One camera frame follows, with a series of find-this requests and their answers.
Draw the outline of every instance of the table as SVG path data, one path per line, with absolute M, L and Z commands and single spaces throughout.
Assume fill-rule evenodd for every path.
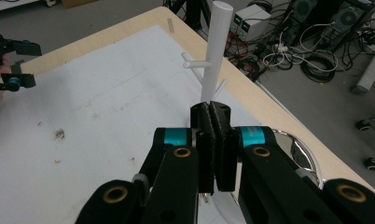
M 168 8 L 158 7 L 24 63 L 21 69 L 25 73 L 40 75 L 95 49 L 112 44 L 157 24 L 167 31 L 169 36 L 183 49 L 186 49 L 193 58 L 197 60 L 205 58 L 206 42 L 169 11 Z M 228 79 L 226 89 L 262 125 L 284 130 L 298 136 L 313 151 L 320 163 L 325 179 L 343 177 L 372 189 L 365 180 L 335 156 L 301 122 L 282 109 L 266 92 L 249 81 L 226 59 L 222 63 L 219 80 L 224 78 Z

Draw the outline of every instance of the gray floor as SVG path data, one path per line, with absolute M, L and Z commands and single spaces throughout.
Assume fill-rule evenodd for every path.
M 250 1 L 225 2 L 239 10 Z M 61 1 L 50 8 L 37 2 L 0 11 L 0 34 L 39 43 L 47 53 L 161 4 L 160 0 L 101 0 L 65 9 Z M 10 57 L 12 62 L 31 60 L 15 54 Z M 375 156 L 375 130 L 361 133 L 354 127 L 358 120 L 375 117 L 375 87 L 365 95 L 350 93 L 368 60 L 368 56 L 362 56 L 353 70 L 338 73 L 324 85 L 310 81 L 298 66 L 287 72 L 267 72 L 260 80 L 327 147 L 375 188 L 375 172 L 363 165 L 364 159 Z

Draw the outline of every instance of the electronic equipment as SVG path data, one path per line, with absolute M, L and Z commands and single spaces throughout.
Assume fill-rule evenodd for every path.
M 320 33 L 324 24 L 330 21 L 343 0 L 294 0 L 289 5 L 283 18 L 283 40 L 289 46 L 296 46 L 301 40 L 306 40 Z
M 252 40 L 262 35 L 266 30 L 271 15 L 261 7 L 258 7 L 258 9 L 259 11 L 256 11 L 243 20 L 241 29 L 237 31 L 237 35 L 242 41 Z
M 101 185 L 76 224 L 197 223 L 199 192 L 212 194 L 215 182 L 219 191 L 234 191 L 238 161 L 246 223 L 375 224 L 372 191 L 346 179 L 318 188 L 271 128 L 232 128 L 230 115 L 227 105 L 200 103 L 190 108 L 191 128 L 158 128 L 139 173 Z
M 334 14 L 322 33 L 316 37 L 315 45 L 320 49 L 334 51 L 340 44 L 360 29 L 375 11 L 375 2 L 346 0 Z
M 234 18 L 231 21 L 230 25 L 230 31 L 234 34 L 237 34 L 237 31 L 240 29 L 242 22 L 249 16 L 259 12 L 260 10 L 261 8 L 259 6 L 252 5 L 234 13 Z
M 291 9 L 287 12 L 290 13 L 287 27 L 284 31 L 284 41 L 289 45 L 296 43 L 298 34 L 301 33 L 303 24 L 309 17 L 312 10 L 316 7 L 317 0 L 297 0 L 291 4 Z

